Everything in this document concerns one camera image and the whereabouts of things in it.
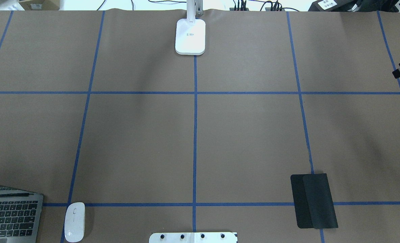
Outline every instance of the wireless mouse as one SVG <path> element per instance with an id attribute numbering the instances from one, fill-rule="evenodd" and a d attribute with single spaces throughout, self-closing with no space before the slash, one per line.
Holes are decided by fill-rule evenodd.
<path id="1" fill-rule="evenodd" d="M 65 239 L 78 242 L 84 237 L 84 203 L 71 204 L 65 214 Z"/>

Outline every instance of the white desk lamp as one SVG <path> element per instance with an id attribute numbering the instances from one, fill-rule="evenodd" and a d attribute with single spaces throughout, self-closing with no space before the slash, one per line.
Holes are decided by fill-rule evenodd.
<path id="1" fill-rule="evenodd" d="M 203 0 L 186 0 L 186 19 L 178 20 L 176 26 L 175 49 L 178 54 L 201 55 L 206 48 L 206 23 L 196 19 L 196 8 L 202 15 Z"/>

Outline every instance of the cardboard box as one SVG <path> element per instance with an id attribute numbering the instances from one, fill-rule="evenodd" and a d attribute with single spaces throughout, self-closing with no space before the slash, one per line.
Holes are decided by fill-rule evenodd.
<path id="1" fill-rule="evenodd" d="M 59 10 L 60 0 L 24 0 L 19 4 L 24 10 Z"/>

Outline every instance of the white mouse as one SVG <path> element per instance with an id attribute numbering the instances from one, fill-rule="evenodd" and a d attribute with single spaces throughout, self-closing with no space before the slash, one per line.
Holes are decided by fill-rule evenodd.
<path id="1" fill-rule="evenodd" d="M 84 203 L 71 204 L 65 214 L 65 239 L 78 242 L 84 237 Z"/>

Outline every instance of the keyboard key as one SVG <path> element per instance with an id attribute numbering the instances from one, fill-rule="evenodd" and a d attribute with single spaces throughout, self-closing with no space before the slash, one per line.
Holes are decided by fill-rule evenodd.
<path id="1" fill-rule="evenodd" d="M 29 210 L 31 209 L 36 209 L 38 207 L 38 204 L 29 204 Z"/>
<path id="2" fill-rule="evenodd" d="M 24 230 L 29 230 L 33 229 L 33 223 L 21 223 L 20 224 L 20 229 Z"/>
<path id="3" fill-rule="evenodd" d="M 33 223 L 35 222 L 35 217 L 24 217 L 24 223 Z"/>
<path id="4" fill-rule="evenodd" d="M 6 237 L 6 231 L 0 231 L 0 237 Z"/>

